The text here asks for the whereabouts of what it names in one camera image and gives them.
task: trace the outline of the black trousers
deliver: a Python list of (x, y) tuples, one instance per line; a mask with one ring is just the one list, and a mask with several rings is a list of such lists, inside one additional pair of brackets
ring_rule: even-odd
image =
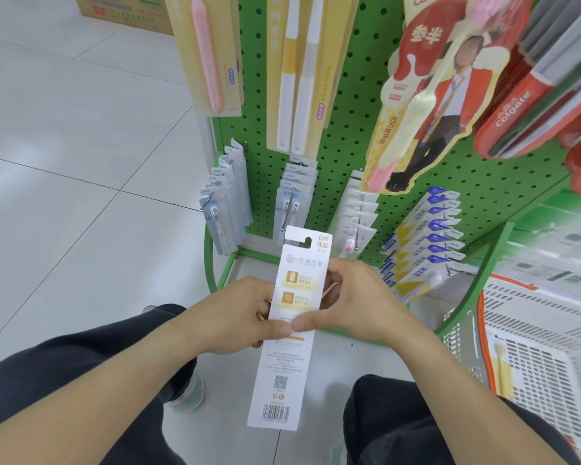
[(407, 189), (411, 178), (439, 158), (459, 129), (460, 116), (443, 116), (428, 141), (425, 144), (419, 142), (415, 147), (407, 168), (400, 173), (392, 173), (387, 190), (401, 192)]
[[(124, 351), (184, 310), (179, 305), (160, 305), (117, 323), (51, 339), (4, 359), (0, 362), (0, 423)], [(163, 404), (183, 394), (195, 367), (196, 359), (163, 386), (110, 449), (103, 465), (185, 463), (163, 437)]]
[[(568, 464), (581, 465), (556, 429), (535, 414), (500, 399)], [(376, 375), (360, 378), (344, 408), (344, 442), (349, 465), (455, 465), (413, 382)]]

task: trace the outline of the barcode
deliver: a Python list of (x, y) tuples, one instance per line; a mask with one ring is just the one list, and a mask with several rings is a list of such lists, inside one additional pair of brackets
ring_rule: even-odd
[(581, 282), (581, 276), (570, 276), (570, 277), (567, 277), (566, 280), (568, 282), (575, 282), (575, 283)]
[(581, 241), (581, 235), (579, 235), (578, 233), (571, 233), (569, 235), (566, 235), (564, 238), (570, 241)]
[(288, 382), (289, 378), (284, 377), (282, 375), (276, 375), (276, 383), (273, 385), (275, 390), (286, 390), (286, 383)]
[(263, 409), (263, 419), (265, 421), (285, 423), (289, 420), (290, 413), (290, 406), (265, 405)]

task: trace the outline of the white shirt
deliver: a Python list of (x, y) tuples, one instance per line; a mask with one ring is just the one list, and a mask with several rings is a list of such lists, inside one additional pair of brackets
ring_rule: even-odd
[(456, 91), (454, 92), (454, 98), (452, 98), (450, 104), (445, 109), (445, 112), (443, 113), (444, 116), (460, 116), (460, 113), (463, 110), (463, 103), (465, 102), (465, 96), (467, 95), (467, 88), (469, 87), (469, 78), (471, 75), (472, 69), (469, 69), (462, 75), (455, 73), (454, 77), (452, 77), (452, 83), (450, 83), (450, 87), (439, 103), (439, 108), (441, 108), (441, 104), (447, 101), (449, 96), (452, 94), (454, 86), (458, 85), (459, 82), (462, 83), (460, 83), (460, 85), (456, 88)]

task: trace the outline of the man in red jacket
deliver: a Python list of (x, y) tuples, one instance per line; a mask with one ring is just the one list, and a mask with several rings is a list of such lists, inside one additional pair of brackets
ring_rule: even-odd
[(415, 174), (432, 165), (454, 136), (465, 132), (482, 107), (493, 77), (492, 70), (473, 68), (483, 46), (482, 36), (472, 36), (459, 47), (454, 57), (455, 73), (437, 86), (435, 108), (415, 136), (418, 145), (413, 156), (404, 171), (392, 173), (388, 191), (405, 191)]

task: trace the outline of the person's left hand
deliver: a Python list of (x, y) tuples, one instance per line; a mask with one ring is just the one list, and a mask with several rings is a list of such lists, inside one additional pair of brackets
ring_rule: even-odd
[(260, 347), (262, 340), (292, 334), (289, 323), (267, 320), (273, 288), (271, 282), (246, 277), (201, 300), (175, 320), (197, 332), (202, 352), (232, 354), (250, 345)]

